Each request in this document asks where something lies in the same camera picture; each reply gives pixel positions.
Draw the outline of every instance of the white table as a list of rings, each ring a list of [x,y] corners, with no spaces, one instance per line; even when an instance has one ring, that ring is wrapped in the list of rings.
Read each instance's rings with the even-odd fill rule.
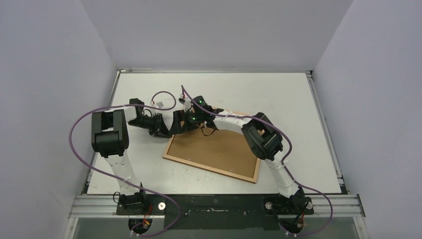
[[[112,105],[128,104],[130,98],[149,103],[162,90],[180,96],[183,84],[192,97],[202,95],[214,107],[247,114],[265,113],[292,141],[287,166],[304,185],[324,193],[340,193],[336,171],[304,73],[152,73],[121,74]],[[158,95],[164,107],[172,98]],[[164,112],[167,125],[172,113]],[[154,138],[148,130],[128,126],[128,155],[144,187],[164,194],[264,194],[277,193],[265,163],[261,163],[256,184],[208,172],[162,158],[168,139]],[[288,145],[283,141],[284,152]],[[112,173],[99,154],[95,167]],[[117,181],[94,172],[88,194],[119,191]]]

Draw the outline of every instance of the wall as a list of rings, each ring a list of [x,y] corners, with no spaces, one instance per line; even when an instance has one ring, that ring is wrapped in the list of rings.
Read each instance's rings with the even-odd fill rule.
[[[81,0],[120,68],[313,69],[352,0]]]
[[[0,2],[1,238],[61,238],[87,169],[70,126],[108,103],[113,64],[77,0]],[[75,134],[90,160],[90,122]]]
[[[421,238],[422,1],[355,0],[314,78],[372,239]]]

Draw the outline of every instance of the corkboard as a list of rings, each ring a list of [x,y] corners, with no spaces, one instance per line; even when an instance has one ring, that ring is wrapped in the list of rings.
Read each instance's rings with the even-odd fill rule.
[[[205,134],[211,132],[204,128]],[[216,130],[208,137],[201,129],[174,135],[163,158],[251,183],[256,183],[261,162],[243,135],[228,130]]]

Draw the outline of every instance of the wooden tray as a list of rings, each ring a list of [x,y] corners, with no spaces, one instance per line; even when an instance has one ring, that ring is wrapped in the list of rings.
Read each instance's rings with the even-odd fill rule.
[[[206,135],[211,132],[204,128]],[[216,130],[210,136],[201,129],[174,135],[163,158],[251,183],[256,183],[261,162],[243,135],[228,130]]]

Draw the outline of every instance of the wooden frame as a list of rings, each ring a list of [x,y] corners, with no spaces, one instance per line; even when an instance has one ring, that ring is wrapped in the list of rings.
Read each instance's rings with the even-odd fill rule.
[[[175,137],[176,137],[176,135],[174,135],[169,140],[169,143],[167,144],[166,150],[164,151],[163,158],[169,159],[169,160],[172,160],[172,161],[175,161],[175,162],[183,163],[185,165],[193,166],[193,167],[196,167],[196,168],[201,168],[201,169],[204,169],[204,170],[207,170],[207,171],[215,172],[215,173],[218,173],[218,174],[226,175],[226,176],[229,176],[229,177],[232,177],[232,178],[237,178],[237,179],[240,179],[240,180],[243,180],[243,181],[256,183],[257,178],[258,178],[258,171],[259,171],[259,165],[261,163],[261,159],[256,158],[253,177],[247,177],[247,176],[244,176],[244,175],[241,175],[241,174],[237,174],[237,173],[222,170],[222,169],[219,169],[219,168],[211,167],[211,166],[204,165],[204,164],[201,164],[201,163],[192,162],[189,159],[186,160],[186,159],[183,159],[183,158],[174,157],[172,155],[169,155],[168,153],[169,153],[170,147],[171,147]]]

